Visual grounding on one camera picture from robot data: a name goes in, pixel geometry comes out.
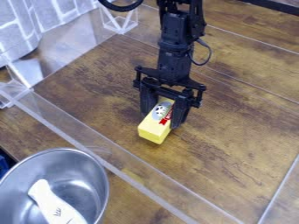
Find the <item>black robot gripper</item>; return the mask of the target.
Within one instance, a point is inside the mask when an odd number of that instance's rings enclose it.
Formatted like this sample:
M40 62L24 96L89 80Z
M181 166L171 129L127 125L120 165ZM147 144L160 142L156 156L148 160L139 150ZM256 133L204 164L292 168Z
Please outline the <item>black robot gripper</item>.
M145 116L157 103L159 96L173 100L171 128L185 120L191 107L201 105L205 86L191 78L192 64L204 65L192 59L193 43L175 41L159 43L156 68L137 66L133 87L140 92L140 111Z

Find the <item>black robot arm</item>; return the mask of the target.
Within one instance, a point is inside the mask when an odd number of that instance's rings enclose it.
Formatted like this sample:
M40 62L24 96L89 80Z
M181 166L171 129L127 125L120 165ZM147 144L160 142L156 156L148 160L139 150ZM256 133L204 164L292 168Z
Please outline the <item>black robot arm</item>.
M208 50L211 48L201 41L207 25L203 0L156 0L156 4L161 26L157 66L135 68L133 87L140 92L144 116L160 96L173 100L171 128L176 129L184 123L191 107L201 105L201 95L207 89L189 77L192 64L203 66L209 61L209 58L201 63L193 60L193 43L197 42Z

